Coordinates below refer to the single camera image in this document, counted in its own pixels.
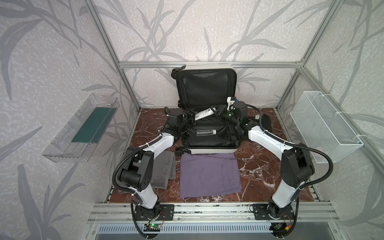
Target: suitcase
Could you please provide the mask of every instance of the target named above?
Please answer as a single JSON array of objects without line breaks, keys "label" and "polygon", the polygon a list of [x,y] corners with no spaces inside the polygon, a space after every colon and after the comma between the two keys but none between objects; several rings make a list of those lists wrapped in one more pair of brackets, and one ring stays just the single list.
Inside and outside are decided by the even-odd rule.
[{"label": "suitcase", "polygon": [[[178,106],[196,112],[225,104],[235,96],[237,74],[229,64],[187,65],[173,69],[179,93]],[[215,129],[215,135],[196,136],[197,130]],[[232,124],[211,115],[195,121],[182,133],[182,144],[191,154],[233,153],[241,136]]]}]

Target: folded gray cloth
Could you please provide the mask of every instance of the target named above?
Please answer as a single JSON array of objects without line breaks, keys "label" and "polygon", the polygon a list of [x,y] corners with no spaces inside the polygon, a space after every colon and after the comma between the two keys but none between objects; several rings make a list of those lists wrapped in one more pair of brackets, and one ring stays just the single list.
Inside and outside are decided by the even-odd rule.
[{"label": "folded gray cloth", "polygon": [[[140,166],[138,162],[134,162],[133,165]],[[160,153],[153,160],[153,171],[151,186],[152,188],[167,189],[168,179],[176,178],[176,157],[175,153],[171,151],[164,151]],[[119,190],[119,193],[124,194],[126,191]]]},{"label": "folded gray cloth", "polygon": [[180,198],[241,192],[240,171],[231,154],[184,153],[180,160]]}]

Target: black mounting plate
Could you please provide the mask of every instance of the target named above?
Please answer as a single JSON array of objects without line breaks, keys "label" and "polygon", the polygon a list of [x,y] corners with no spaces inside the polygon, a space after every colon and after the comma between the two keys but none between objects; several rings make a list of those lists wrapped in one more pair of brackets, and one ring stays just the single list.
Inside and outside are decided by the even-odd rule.
[{"label": "black mounting plate", "polygon": [[[252,204],[250,209],[255,215],[255,220],[273,220],[273,218],[268,215],[268,204]],[[289,208],[283,212],[283,215],[284,214],[288,215],[292,220],[295,216],[293,214],[292,206],[289,206]]]},{"label": "black mounting plate", "polygon": [[[160,212],[163,212],[164,214],[160,214],[154,221],[163,221],[164,216],[166,218],[166,221],[172,221],[173,220],[173,214],[174,214],[175,205],[173,204],[160,204]],[[135,218],[136,221],[147,221],[143,216],[142,208],[136,206],[135,207]]]}]

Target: folded purple jeans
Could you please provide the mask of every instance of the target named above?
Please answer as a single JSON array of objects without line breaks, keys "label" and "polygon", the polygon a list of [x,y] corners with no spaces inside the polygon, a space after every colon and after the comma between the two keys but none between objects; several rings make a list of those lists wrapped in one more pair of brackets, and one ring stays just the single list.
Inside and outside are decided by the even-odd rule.
[{"label": "folded purple jeans", "polygon": [[240,171],[233,153],[187,154],[180,160],[180,198],[241,192]]}]

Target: wallpaper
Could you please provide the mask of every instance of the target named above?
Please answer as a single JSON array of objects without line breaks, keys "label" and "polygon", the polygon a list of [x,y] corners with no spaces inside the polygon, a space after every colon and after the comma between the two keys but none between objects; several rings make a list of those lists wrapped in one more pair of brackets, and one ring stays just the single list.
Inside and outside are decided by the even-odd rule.
[{"label": "wallpaper", "polygon": [[94,2],[120,61],[298,61],[331,0]]},{"label": "wallpaper", "polygon": [[[177,106],[179,94],[170,68],[125,69],[126,77],[142,107]],[[275,107],[291,76],[293,68],[235,68],[236,94],[248,104]]]},{"label": "wallpaper", "polygon": [[383,3],[346,1],[306,65],[382,154]]},{"label": "wallpaper", "polygon": [[[300,76],[286,101],[278,110],[286,126],[287,135],[295,143],[304,142],[290,116],[303,91],[313,91],[306,78]],[[320,178],[328,170],[327,164],[313,161]],[[379,240],[384,234],[384,177],[372,165],[361,149],[334,163],[331,176],[314,185],[323,201],[331,201],[349,239]]]},{"label": "wallpaper", "polygon": [[[137,111],[82,1],[0,1],[0,239],[79,239]],[[41,154],[91,94],[120,108],[87,163]]]}]

